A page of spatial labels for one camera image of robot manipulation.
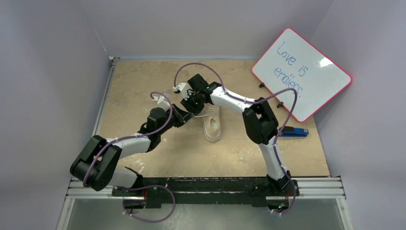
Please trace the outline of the beige sneaker shoe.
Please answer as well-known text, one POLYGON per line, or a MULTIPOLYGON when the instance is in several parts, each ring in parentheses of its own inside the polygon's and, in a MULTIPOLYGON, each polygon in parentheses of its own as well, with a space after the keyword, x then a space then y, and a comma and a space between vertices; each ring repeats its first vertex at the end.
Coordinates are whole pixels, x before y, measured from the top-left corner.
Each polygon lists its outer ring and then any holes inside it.
POLYGON ((217 142, 221 138, 220 109, 207 104, 202 111, 203 133, 207 141, 217 142))

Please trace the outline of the white shoelace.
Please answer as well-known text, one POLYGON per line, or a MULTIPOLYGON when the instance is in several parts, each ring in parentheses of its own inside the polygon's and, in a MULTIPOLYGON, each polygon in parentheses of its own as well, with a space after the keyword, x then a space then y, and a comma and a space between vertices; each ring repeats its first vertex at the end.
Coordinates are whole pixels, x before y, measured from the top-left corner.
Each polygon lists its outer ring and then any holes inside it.
POLYGON ((199 118, 202 121, 202 124, 204 127, 210 127, 211 126, 211 120, 214 118, 215 113, 203 113, 199 115, 195 115, 194 118, 199 118))

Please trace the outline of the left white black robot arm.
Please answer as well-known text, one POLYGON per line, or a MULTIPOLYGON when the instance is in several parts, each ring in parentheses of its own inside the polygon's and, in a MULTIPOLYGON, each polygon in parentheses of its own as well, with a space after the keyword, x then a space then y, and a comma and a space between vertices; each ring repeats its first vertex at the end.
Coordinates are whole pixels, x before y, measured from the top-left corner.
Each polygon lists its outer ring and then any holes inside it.
POLYGON ((121 158, 147 153, 161 142, 161 135, 172 127, 186 124, 193 114, 172 105, 170 109, 153 108, 138 132, 122 138, 103 138, 95 135, 89 139, 70 167, 70 174, 81 180, 85 187, 100 191, 109 185, 124 187, 131 196, 142 192, 142 176, 131 169, 117 167, 121 158))

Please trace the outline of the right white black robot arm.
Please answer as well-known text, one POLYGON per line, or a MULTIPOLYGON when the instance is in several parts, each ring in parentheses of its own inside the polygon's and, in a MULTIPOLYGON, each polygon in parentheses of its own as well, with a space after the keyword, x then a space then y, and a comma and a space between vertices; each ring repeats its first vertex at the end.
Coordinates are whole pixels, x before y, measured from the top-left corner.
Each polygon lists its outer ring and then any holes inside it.
POLYGON ((280 195, 288 189, 296 194, 297 186, 279 153, 279 122, 267 99, 244 98, 218 82, 208 83, 199 74, 186 83, 174 85, 173 90, 182 95, 181 104, 194 115, 199 114, 205 104, 226 107, 242 115, 247 136, 258 144, 264 158, 270 191, 280 195))

